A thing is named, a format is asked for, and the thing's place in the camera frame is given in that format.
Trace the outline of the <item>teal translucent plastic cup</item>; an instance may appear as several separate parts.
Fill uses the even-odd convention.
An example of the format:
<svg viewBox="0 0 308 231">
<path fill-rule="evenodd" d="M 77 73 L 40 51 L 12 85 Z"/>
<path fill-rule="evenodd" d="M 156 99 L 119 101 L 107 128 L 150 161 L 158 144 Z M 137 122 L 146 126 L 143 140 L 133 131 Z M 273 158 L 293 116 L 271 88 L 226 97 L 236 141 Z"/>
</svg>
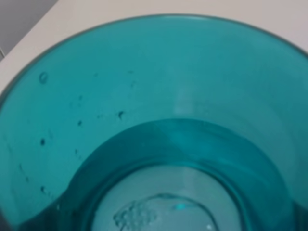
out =
<svg viewBox="0 0 308 231">
<path fill-rule="evenodd" d="M 0 228 L 307 230 L 307 52 L 189 14 L 53 45 L 0 95 Z"/>
</svg>

